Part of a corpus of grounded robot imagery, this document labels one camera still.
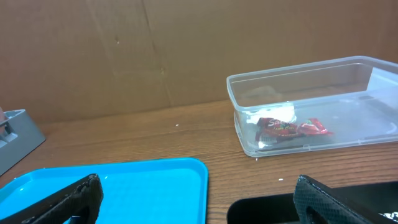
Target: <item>red snack package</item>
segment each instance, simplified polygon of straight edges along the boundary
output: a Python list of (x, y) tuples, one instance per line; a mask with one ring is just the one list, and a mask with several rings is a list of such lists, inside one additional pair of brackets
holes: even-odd
[(306, 123), (301, 124), (297, 128), (297, 132), (305, 135), (316, 135), (316, 134), (333, 134), (328, 131), (316, 118), (310, 118)]
[(300, 126), (274, 118), (260, 118), (257, 125), (260, 127), (260, 131), (256, 133), (256, 141), (260, 141), (264, 136), (274, 138), (276, 142), (282, 142), (304, 136), (333, 134), (316, 118), (310, 118)]

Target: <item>cardboard backdrop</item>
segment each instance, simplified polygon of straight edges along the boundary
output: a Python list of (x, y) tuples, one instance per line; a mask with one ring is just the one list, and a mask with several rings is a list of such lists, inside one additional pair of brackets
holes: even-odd
[(39, 122), (228, 99), (226, 77), (398, 62), (396, 0), (0, 0), (0, 106)]

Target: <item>clear plastic container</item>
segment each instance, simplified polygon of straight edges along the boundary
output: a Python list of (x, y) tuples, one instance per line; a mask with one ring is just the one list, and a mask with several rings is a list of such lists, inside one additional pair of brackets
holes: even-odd
[[(355, 56), (228, 77), (244, 152), (261, 157), (398, 140), (397, 74), (396, 63)], [(273, 121), (262, 126), (260, 118)], [(280, 121), (300, 127), (309, 118), (331, 133), (281, 140), (264, 131)]]

